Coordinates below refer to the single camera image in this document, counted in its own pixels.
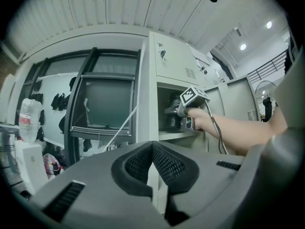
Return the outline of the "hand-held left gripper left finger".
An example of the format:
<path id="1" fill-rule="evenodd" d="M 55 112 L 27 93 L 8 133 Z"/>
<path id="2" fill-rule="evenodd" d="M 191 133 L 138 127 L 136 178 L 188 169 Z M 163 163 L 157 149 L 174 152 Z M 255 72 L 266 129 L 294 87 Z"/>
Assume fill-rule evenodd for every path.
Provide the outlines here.
<path id="1" fill-rule="evenodd" d="M 85 158 L 43 186 L 30 202 L 60 229 L 167 229 L 152 203 L 153 191 L 131 173 L 148 173 L 152 142 Z"/>

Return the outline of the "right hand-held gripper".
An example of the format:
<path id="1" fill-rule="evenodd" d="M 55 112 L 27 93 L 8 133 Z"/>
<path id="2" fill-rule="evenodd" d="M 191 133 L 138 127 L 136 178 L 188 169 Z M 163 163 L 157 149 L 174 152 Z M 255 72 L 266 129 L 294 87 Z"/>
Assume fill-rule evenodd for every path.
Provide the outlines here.
<path id="1" fill-rule="evenodd" d="M 165 109 L 166 115 L 176 115 L 181 118 L 181 130 L 194 130 L 195 121 L 186 114 L 188 108 L 204 109 L 210 98 L 204 92 L 195 86 L 190 86 L 180 95 L 178 106 L 171 106 Z"/>

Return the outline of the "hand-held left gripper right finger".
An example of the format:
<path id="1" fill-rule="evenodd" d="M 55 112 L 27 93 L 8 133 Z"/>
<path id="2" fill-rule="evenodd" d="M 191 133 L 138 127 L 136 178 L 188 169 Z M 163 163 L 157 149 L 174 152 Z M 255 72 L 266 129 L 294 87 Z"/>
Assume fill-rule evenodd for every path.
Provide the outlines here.
<path id="1" fill-rule="evenodd" d="M 153 163 L 167 186 L 164 218 L 177 225 L 205 209 L 233 181 L 242 156 L 221 155 L 152 143 Z"/>

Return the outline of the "white metal locker cabinet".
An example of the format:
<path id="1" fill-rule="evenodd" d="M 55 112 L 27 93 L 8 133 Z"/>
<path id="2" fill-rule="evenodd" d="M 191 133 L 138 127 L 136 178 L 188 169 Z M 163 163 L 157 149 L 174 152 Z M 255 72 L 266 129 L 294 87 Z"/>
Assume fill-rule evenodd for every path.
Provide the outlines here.
<path id="1" fill-rule="evenodd" d="M 159 54 L 161 50 L 166 51 L 164 61 Z M 149 34 L 142 52 L 138 141 L 171 141 L 200 151 L 235 154 L 228 146 L 219 145 L 210 134 L 165 130 L 164 109 L 170 94 L 183 93 L 195 86 L 207 93 L 214 115 L 258 121 L 258 104 L 249 79 L 244 76 L 221 82 L 210 57 L 207 65 L 194 57 L 190 45 L 156 32 Z M 203 66 L 206 75 L 201 72 Z"/>

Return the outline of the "person's right forearm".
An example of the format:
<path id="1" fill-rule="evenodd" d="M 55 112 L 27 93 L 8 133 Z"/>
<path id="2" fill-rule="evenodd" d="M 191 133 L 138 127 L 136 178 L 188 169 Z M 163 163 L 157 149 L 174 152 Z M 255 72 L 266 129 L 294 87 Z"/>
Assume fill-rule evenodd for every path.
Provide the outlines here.
<path id="1" fill-rule="evenodd" d="M 275 135 L 287 129 L 280 108 L 275 110 L 267 122 L 240 121 L 221 115 L 215 115 L 214 119 L 220 127 L 224 144 L 244 156 L 253 146 L 265 145 Z"/>

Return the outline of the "person's right hand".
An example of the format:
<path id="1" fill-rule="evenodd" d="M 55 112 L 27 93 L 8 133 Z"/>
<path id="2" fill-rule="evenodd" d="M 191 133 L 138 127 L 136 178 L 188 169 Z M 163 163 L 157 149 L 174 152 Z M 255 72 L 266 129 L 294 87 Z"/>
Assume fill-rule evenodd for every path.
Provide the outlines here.
<path id="1" fill-rule="evenodd" d="M 198 131 L 211 131 L 213 123 L 210 115 L 200 108 L 188 108 L 186 114 L 194 120 L 194 129 Z"/>

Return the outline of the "colourful helmet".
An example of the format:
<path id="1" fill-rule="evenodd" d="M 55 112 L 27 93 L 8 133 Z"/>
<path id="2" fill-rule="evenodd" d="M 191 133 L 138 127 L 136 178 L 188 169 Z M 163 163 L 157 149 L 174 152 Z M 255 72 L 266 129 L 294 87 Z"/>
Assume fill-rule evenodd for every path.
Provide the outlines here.
<path id="1" fill-rule="evenodd" d="M 45 154 L 43 156 L 43 162 L 44 162 L 44 167 L 45 167 L 46 173 L 49 175 L 54 175 L 53 170 L 52 170 L 53 162 L 57 162 L 60 169 L 62 168 L 62 166 L 59 164 L 58 160 L 51 154 Z"/>

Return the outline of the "white paper notice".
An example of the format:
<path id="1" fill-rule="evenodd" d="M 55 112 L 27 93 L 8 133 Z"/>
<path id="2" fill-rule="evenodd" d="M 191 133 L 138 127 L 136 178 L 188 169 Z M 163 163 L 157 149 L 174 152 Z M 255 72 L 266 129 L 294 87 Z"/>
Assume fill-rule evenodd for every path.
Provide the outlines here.
<path id="1" fill-rule="evenodd" d="M 190 49 L 194 55 L 194 57 L 200 61 L 202 61 L 203 63 L 210 65 L 207 56 L 203 53 L 201 53 L 200 51 L 196 50 L 195 48 L 193 48 L 192 46 L 190 46 Z"/>

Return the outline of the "white cardboard box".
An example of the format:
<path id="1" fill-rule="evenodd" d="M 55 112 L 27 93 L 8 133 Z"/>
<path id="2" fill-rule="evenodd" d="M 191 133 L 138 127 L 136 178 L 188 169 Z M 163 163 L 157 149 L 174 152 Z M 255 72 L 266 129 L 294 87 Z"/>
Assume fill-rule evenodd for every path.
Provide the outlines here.
<path id="1" fill-rule="evenodd" d="M 49 181 L 44 167 L 42 147 L 38 143 L 31 144 L 17 140 L 15 153 L 20 177 L 26 190 L 34 195 Z"/>

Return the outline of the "group of black bags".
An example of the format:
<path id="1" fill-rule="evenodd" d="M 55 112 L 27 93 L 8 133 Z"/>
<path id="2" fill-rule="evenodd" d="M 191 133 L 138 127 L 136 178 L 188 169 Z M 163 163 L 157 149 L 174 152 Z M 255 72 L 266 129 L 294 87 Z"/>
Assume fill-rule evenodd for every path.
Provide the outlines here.
<path id="1" fill-rule="evenodd" d="M 70 83 L 69 83 L 69 85 L 70 85 L 70 92 L 71 92 L 71 88 L 72 88 L 72 85 L 73 85 L 73 79 L 74 78 L 75 77 L 73 77 L 71 79 Z M 29 98 L 30 99 L 34 99 L 34 100 L 36 100 L 36 101 L 38 101 L 38 102 L 40 102 L 42 104 L 43 94 L 38 92 L 40 90 L 40 88 L 41 88 L 41 83 L 42 83 L 42 81 L 37 79 L 37 81 L 34 83 L 34 86 L 33 86 L 32 92 L 29 95 Z M 69 97 L 70 97 L 70 94 L 68 96 L 64 96 L 64 94 L 62 94 L 61 96 L 56 95 L 54 97 L 52 103 L 51 103 L 51 107 L 53 108 L 53 110 L 55 110 L 55 109 L 57 109 L 59 111 L 61 111 L 63 109 L 66 110 L 67 109 L 67 105 L 68 105 Z M 39 129 L 43 133 L 43 129 L 42 129 L 42 126 L 44 125 L 44 110 L 43 109 L 41 110 L 41 116 L 40 116 L 40 119 L 39 119 L 39 123 L 40 123 Z M 59 122 L 59 128 L 60 128 L 60 130 L 62 131 L 62 134 L 63 134 L 64 117 Z"/>

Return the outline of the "large clear water bottle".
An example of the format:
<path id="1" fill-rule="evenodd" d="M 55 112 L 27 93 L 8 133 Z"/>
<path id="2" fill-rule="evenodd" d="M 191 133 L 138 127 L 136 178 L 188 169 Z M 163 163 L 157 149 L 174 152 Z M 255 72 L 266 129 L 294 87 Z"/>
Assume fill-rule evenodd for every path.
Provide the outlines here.
<path id="1" fill-rule="evenodd" d="M 40 126 L 42 104 L 34 99 L 22 101 L 19 116 L 19 133 L 25 143 L 34 143 Z"/>

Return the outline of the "standing fan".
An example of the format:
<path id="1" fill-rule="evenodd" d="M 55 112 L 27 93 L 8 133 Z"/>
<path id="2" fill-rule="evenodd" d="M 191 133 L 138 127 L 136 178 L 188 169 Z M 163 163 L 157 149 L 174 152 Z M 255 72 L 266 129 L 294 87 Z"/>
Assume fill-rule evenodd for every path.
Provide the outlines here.
<path id="1" fill-rule="evenodd" d="M 275 89 L 276 85 L 271 81 L 261 81 L 256 87 L 255 97 L 262 122 L 269 121 L 277 107 L 274 99 Z"/>

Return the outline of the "black metal railing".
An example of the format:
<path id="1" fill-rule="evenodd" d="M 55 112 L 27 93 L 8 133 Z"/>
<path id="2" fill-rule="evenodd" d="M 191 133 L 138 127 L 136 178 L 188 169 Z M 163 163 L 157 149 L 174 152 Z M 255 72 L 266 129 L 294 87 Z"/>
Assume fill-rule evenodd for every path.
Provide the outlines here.
<path id="1" fill-rule="evenodd" d="M 278 54 L 273 59 L 269 60 L 262 66 L 248 73 L 248 79 L 251 83 L 261 81 L 262 79 L 270 76 L 271 74 L 284 68 L 286 59 L 286 51 Z"/>

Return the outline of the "white pegboard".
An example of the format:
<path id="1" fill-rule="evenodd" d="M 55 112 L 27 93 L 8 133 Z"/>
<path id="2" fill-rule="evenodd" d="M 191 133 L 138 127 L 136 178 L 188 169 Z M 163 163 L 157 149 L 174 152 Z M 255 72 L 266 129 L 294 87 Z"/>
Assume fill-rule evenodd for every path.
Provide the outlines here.
<path id="1" fill-rule="evenodd" d="M 76 76 L 77 73 L 60 73 L 38 78 L 42 81 L 38 92 L 43 94 L 44 125 L 42 129 L 44 140 L 61 148 L 64 148 L 64 134 L 59 128 L 59 122 L 66 115 L 66 110 L 53 110 L 51 103 L 56 95 L 68 96 L 71 93 L 69 83 Z"/>

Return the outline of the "black window frame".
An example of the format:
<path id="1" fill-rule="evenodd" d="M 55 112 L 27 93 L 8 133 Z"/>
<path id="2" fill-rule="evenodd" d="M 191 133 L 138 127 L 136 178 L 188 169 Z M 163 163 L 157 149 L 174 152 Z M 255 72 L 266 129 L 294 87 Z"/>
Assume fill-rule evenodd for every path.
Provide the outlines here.
<path id="1" fill-rule="evenodd" d="M 136 141 L 141 51 L 92 48 L 71 89 L 64 126 L 70 167 L 81 160 L 80 147 L 97 153 Z"/>

